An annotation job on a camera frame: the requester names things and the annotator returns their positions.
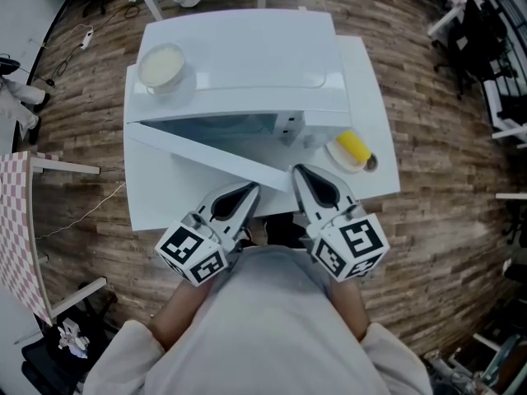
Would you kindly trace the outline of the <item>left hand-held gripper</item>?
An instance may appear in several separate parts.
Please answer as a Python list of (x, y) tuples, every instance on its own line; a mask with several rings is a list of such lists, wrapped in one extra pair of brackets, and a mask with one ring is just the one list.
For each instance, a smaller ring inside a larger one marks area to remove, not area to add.
[(175, 221), (155, 250), (192, 285), (202, 285), (227, 268), (239, 233), (259, 204), (261, 187), (238, 182), (212, 190), (182, 221)]

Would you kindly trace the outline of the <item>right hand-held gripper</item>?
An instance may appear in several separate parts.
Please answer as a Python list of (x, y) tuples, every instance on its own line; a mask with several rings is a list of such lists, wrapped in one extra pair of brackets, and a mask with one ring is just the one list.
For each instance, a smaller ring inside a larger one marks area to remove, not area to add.
[(354, 203), (348, 185), (327, 170), (297, 164), (291, 177), (298, 206), (308, 220), (310, 256), (337, 282), (373, 269), (389, 251), (377, 216)]

